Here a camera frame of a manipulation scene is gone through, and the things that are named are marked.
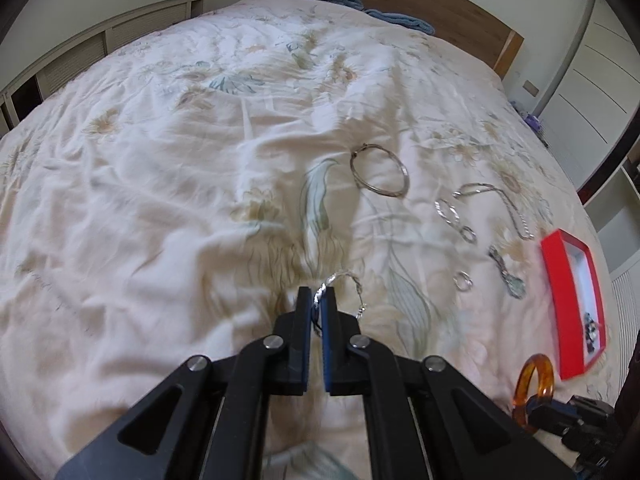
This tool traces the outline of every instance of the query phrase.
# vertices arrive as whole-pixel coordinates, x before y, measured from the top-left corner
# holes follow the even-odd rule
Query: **silver chain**
[[[358,294],[358,298],[360,299],[360,307],[358,308],[358,312],[356,314],[356,319],[360,319],[364,311],[367,309],[367,304],[362,301],[362,284],[360,283],[359,278],[350,270],[339,270],[338,272],[334,272],[329,278],[320,286],[320,288],[316,291],[314,296],[314,306],[311,312],[311,321],[314,324],[314,332],[316,335],[322,336],[322,327],[319,323],[320,317],[320,300],[326,293],[326,288],[331,286],[331,284],[337,279],[343,276],[347,276],[353,280],[353,283],[356,285],[356,293]]]
[[[482,189],[465,190],[465,189],[471,189],[474,187],[476,188],[481,187]],[[463,184],[462,186],[460,186],[460,188],[453,194],[453,196],[455,198],[461,198],[464,196],[472,196],[480,193],[487,193],[489,191],[495,191],[498,195],[500,195],[500,198],[504,202],[504,205],[507,207],[507,211],[509,212],[509,216],[511,217],[511,221],[513,222],[513,226],[515,227],[516,232],[518,233],[518,236],[523,240],[534,240],[536,237],[529,230],[529,226],[527,225],[527,221],[524,219],[524,216],[518,210],[516,205],[513,203],[513,200],[509,198],[509,195],[507,195],[504,192],[504,190],[500,189],[499,187],[495,187],[493,184],[484,184],[482,182],[470,182],[469,184]],[[518,223],[516,222],[516,218],[513,215],[514,211],[520,218],[520,222],[522,223],[522,229],[524,231],[524,234],[520,232],[520,227],[518,226]]]

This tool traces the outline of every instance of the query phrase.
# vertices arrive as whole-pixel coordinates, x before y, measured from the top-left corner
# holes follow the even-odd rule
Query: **orange ring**
[[[527,424],[527,401],[529,400],[527,396],[529,395],[529,385],[531,384],[534,370],[538,373],[538,392],[536,395],[539,399],[553,399],[555,387],[554,366],[551,364],[551,360],[544,354],[535,354],[527,359],[520,371],[516,391],[513,394],[511,417],[530,434],[538,430],[538,428]]]

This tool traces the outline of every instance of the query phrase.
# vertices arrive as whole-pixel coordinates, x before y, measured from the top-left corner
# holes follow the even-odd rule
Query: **wall outlet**
[[[540,93],[540,90],[528,79],[524,82],[522,87],[529,92],[533,97],[537,96]]]

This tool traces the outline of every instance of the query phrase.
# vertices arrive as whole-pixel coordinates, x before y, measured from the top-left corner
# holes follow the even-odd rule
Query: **white bedspread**
[[[358,190],[363,142],[402,159],[405,198]],[[383,156],[357,163],[401,184]],[[188,356],[238,352],[341,268],[362,279],[364,333],[443,355],[507,410],[524,361],[557,357],[540,252],[555,228],[592,249],[609,335],[558,397],[617,394],[593,227],[497,76],[445,41],[333,4],[244,0],[98,62],[0,142],[0,171],[0,418],[43,479]],[[505,189],[536,240],[487,193],[456,202],[467,244],[433,206],[467,182]],[[351,283],[337,293],[357,310]],[[324,394],[315,339],[309,393],[272,402],[265,478],[367,479],[361,402]]]

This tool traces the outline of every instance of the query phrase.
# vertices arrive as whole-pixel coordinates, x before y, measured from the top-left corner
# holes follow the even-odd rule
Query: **bed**
[[[613,402],[606,263],[493,70],[510,36],[487,63],[346,7],[243,0],[122,47],[5,136],[0,419],[33,471],[52,478],[188,356],[238,352],[300,285],[342,268],[362,280],[364,333],[400,355],[443,355],[508,410],[526,359],[556,358],[540,253],[556,228],[593,251],[609,342],[557,397]],[[350,153],[365,142],[405,164],[404,198],[355,185]],[[361,170],[398,183],[383,157]],[[536,240],[518,238],[487,193],[456,202],[478,235],[467,244],[434,201],[469,182],[504,189]],[[525,299],[507,294],[490,244],[526,280]],[[456,290],[459,270],[468,292]],[[355,313],[350,285],[336,291]],[[370,478],[362,404],[323,393],[314,344],[308,394],[271,404],[263,477]]]

